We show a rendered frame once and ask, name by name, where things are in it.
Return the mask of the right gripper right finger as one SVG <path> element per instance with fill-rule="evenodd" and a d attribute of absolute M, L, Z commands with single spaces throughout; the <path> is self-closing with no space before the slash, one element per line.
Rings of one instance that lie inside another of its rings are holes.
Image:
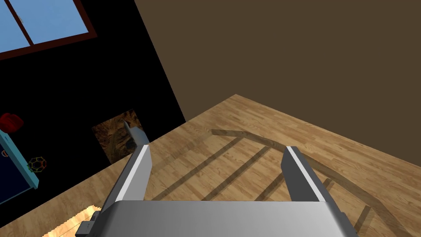
<path fill-rule="evenodd" d="M 325 202 L 321 191 L 293 147 L 287 146 L 281 161 L 289 196 L 293 202 Z"/>

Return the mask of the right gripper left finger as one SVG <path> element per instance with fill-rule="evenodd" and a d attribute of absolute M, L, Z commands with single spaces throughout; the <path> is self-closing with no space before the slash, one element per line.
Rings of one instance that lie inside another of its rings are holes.
<path fill-rule="evenodd" d="M 101 211 L 121 200 L 143 200 L 152 170 L 150 147 L 137 147 L 128 159 Z"/>

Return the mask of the brown marbled cabinet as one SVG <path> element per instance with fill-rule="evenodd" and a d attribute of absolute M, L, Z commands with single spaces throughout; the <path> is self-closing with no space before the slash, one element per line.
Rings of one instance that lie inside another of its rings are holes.
<path fill-rule="evenodd" d="M 92 131 L 111 164 L 149 143 L 133 109 L 93 126 Z"/>

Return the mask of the light blue shelf unit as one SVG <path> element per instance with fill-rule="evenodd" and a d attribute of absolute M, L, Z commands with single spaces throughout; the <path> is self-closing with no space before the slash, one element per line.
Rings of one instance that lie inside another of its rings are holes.
<path fill-rule="evenodd" d="M 43 157 L 25 160 L 10 134 L 23 126 L 23 120 L 15 114 L 0 116 L 0 204 L 30 190 L 37 189 L 36 173 L 46 168 Z"/>

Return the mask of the window with brown frame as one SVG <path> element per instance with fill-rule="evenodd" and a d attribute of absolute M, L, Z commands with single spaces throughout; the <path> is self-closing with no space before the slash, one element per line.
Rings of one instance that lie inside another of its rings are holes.
<path fill-rule="evenodd" d="M 82 0 L 0 0 L 0 60 L 96 37 Z"/>

